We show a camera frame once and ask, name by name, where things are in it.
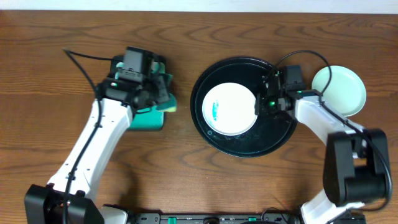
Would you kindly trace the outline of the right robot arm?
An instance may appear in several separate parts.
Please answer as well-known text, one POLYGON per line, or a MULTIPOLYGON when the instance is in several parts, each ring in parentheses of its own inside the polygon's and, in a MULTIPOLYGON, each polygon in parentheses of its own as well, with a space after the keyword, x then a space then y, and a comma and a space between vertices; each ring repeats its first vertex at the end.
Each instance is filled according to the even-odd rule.
POLYGON ((326 102, 323 91, 308 90, 298 65, 272 67, 263 83, 255 114, 302 123, 326 146, 323 190, 300 207, 301 223, 333 223, 379 199, 385 208, 393 190, 385 133, 350 121, 326 102))

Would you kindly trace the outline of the green scouring sponge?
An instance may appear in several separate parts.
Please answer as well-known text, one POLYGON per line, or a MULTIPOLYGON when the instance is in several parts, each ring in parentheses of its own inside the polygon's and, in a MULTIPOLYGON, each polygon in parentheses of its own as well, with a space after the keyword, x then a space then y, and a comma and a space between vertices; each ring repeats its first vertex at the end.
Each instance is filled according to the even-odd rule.
POLYGON ((158 112, 169 112, 173 113, 177 110, 177 100, 173 94, 170 92, 170 84, 173 76, 171 74, 161 73, 160 76, 164 79, 165 86, 169 94, 169 99, 165 103, 158 104, 155 109, 158 112))

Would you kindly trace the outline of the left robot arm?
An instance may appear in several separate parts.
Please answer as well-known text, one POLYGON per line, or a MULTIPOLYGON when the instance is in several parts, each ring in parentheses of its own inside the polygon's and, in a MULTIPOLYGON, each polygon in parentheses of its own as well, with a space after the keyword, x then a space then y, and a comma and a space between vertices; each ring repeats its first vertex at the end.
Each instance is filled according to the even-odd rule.
POLYGON ((117 205, 94 201, 103 172, 134 118, 170 101, 165 59, 153 52, 126 52, 123 66, 95 85, 90 117, 71 153, 45 186, 31 185, 24 206, 28 223, 135 223, 117 205))

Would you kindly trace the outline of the white plate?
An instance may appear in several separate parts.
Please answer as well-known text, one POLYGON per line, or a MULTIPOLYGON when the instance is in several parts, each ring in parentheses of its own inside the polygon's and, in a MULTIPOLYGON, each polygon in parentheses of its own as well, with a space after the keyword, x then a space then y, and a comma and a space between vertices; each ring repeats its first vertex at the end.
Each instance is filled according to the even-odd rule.
POLYGON ((255 124, 256 97, 238 83, 222 83, 207 92, 201 103, 202 117, 215 132, 225 136, 245 133, 255 124))

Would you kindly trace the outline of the mint plate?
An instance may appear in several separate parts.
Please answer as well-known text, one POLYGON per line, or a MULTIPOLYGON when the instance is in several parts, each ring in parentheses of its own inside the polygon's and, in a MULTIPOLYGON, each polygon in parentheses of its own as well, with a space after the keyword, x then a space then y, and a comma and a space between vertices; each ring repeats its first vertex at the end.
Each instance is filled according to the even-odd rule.
POLYGON ((360 77, 352 70, 332 65, 332 78, 323 93, 327 107, 349 117, 360 112, 366 102, 366 88, 360 77))

